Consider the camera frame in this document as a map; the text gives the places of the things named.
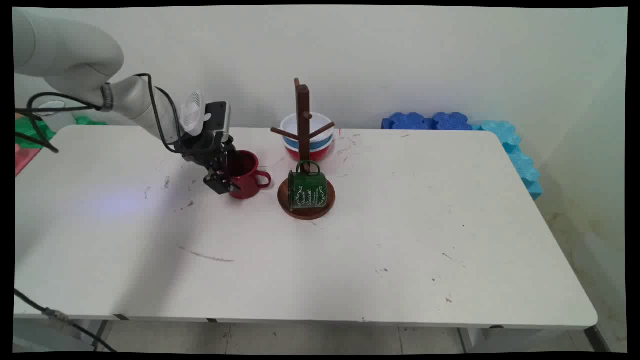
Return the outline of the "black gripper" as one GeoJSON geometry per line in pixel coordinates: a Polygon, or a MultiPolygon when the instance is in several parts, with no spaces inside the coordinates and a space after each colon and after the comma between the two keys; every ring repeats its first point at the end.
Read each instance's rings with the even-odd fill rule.
{"type": "Polygon", "coordinates": [[[188,133],[174,144],[174,150],[180,153],[186,162],[192,162],[207,170],[203,184],[218,195],[240,191],[233,182],[237,162],[237,148],[231,135],[222,132],[203,130],[198,136],[188,133]]]}

